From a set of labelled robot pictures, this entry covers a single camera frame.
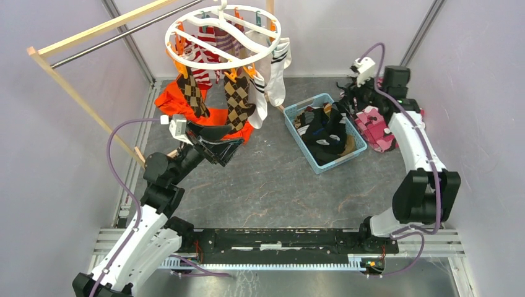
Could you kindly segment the brown argyle sock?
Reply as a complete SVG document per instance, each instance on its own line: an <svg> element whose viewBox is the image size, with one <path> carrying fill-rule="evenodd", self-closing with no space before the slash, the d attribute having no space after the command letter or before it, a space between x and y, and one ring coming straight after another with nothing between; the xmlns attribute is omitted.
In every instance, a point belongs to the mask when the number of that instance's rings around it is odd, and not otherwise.
<svg viewBox="0 0 525 297"><path fill-rule="evenodd" d="M181 91L185 102L192 109L197 118L210 116L210 112L205 105L202 97L201 89L199 88L196 79L191 72L191 68L186 66L185 73L181 74L176 80L176 84Z"/></svg>
<svg viewBox="0 0 525 297"><path fill-rule="evenodd" d="M248 118L254 113L256 105L249 102L249 80L246 77L232 80L226 75L224 91L227 99L225 124L231 127L229 134L234 134L244 128Z"/></svg>

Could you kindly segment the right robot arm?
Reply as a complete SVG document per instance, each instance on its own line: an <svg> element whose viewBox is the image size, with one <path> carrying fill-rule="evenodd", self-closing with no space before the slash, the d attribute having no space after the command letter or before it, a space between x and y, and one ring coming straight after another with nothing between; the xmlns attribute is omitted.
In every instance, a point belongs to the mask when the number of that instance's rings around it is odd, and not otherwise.
<svg viewBox="0 0 525 297"><path fill-rule="evenodd" d="M383 80L375 77L371 61L357 61L351 70L355 77L346 98L358 131L379 152L399 149L406 168L390 208L364 222L368 229L357 236L359 248L374 252L382 237L407 230L436 233L449 219L461 177L438 158L425 132L422 109L407 97L410 70L388 66Z"/></svg>

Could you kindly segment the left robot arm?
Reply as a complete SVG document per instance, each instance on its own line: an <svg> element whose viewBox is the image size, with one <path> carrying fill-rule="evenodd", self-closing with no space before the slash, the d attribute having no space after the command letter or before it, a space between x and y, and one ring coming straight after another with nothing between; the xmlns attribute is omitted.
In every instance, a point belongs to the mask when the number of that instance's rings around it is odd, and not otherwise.
<svg viewBox="0 0 525 297"><path fill-rule="evenodd" d="M147 187L141 199L132 198L132 222L90 273L75 277L76 296L133 296L164 260L194 246L193 225L173 215L184 195L178 184L204 160L225 166L243 139L224 138L230 125L201 126L174 117L169 130L180 142L176 155L155 152L145 159Z"/></svg>

